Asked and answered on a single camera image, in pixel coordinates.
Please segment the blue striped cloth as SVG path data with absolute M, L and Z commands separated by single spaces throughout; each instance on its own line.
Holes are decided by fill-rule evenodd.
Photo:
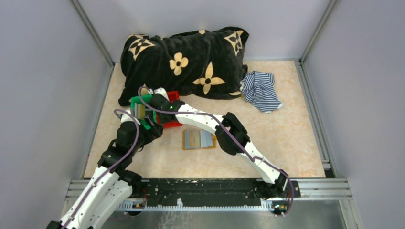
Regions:
M 247 102 L 265 114 L 272 113 L 283 106 L 275 91 L 273 73 L 248 72 L 241 80 L 240 90 Z

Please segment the green plastic bin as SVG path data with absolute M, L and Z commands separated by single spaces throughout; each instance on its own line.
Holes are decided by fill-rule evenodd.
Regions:
M 134 108 L 134 104 L 144 104 L 141 99 L 139 98 L 139 96 L 136 97 L 132 97 L 130 99 L 130 111 L 131 114 L 133 115 L 133 108 Z M 146 116 L 147 118 L 149 118 L 151 121 L 157 123 L 157 119 L 155 117 L 156 112 L 152 109 L 149 109 L 146 107 Z M 151 128 L 151 126 L 148 124 L 148 122 L 146 122 L 146 119 L 138 119 L 140 121 L 140 123 L 145 127 L 146 130 L 149 130 Z

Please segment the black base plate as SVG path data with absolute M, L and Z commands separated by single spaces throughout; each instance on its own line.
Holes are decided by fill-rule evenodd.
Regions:
M 258 178 L 174 179 L 150 178 L 137 183 L 131 198 L 148 207 L 175 206 L 180 199 L 186 207 L 259 206 L 262 200 L 277 198 L 291 202 L 301 196 L 297 181 L 284 192 Z

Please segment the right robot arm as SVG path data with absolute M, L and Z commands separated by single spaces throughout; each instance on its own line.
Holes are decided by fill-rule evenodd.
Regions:
M 289 175 L 273 165 L 255 147 L 239 119 L 231 112 L 225 115 L 211 114 L 196 109 L 184 101 L 170 102 L 161 94 L 155 94 L 146 104 L 159 114 L 161 122 L 177 121 L 191 125 L 215 135 L 220 148 L 232 155 L 243 158 L 269 184 L 269 191 L 275 197 L 282 196 L 292 185 Z

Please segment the yellow leather card holder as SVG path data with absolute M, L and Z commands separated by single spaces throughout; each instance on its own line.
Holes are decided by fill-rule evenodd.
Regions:
M 182 132 L 182 149 L 213 149 L 216 148 L 216 137 L 202 129 L 186 129 Z

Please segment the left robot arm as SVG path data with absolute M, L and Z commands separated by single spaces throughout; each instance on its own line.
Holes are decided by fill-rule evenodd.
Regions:
M 121 124 L 107 150 L 102 154 L 90 181 L 76 202 L 49 229 L 99 229 L 128 197 L 142 194 L 141 175 L 127 170 L 135 153 L 161 137 L 164 127 L 145 117 L 149 126 L 123 114 Z

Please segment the red plastic bin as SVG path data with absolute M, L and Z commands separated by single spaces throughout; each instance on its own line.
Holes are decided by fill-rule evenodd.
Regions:
M 180 98 L 178 91 L 169 91 L 169 92 L 167 92 L 167 95 L 168 95 L 168 99 L 169 99 L 169 101 L 170 101 L 171 103 L 172 103 L 174 100 L 179 100 L 179 98 Z M 168 122 L 168 123 L 162 123 L 162 122 L 160 121 L 160 114 L 157 113 L 157 112 L 156 112 L 155 117 L 156 117 L 156 119 L 157 119 L 157 122 L 158 122 L 159 124 L 163 125 L 164 128 L 172 128 L 172 127 L 179 127 L 179 126 L 182 126 L 182 124 L 180 124 L 180 123 L 177 122 L 177 121 L 171 121 L 171 122 Z

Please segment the cards in green bin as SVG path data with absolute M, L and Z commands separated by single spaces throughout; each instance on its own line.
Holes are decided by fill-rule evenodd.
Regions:
M 144 119 L 146 116 L 146 107 L 144 104 L 134 104 L 133 115 L 138 119 Z

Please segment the black floral blanket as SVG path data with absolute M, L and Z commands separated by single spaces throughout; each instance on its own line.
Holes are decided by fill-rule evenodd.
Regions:
M 128 36 L 120 58 L 125 76 L 118 103 L 128 106 L 139 88 L 177 91 L 180 96 L 232 100 L 241 96 L 249 33 L 239 27 L 198 30 L 170 37 Z

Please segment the aluminium front rail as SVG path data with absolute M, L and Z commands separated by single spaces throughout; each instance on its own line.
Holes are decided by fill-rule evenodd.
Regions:
M 118 211 L 273 211 L 296 201 L 350 200 L 343 178 L 298 178 L 285 192 L 262 179 L 163 179 L 141 182 L 140 190 L 118 205 Z

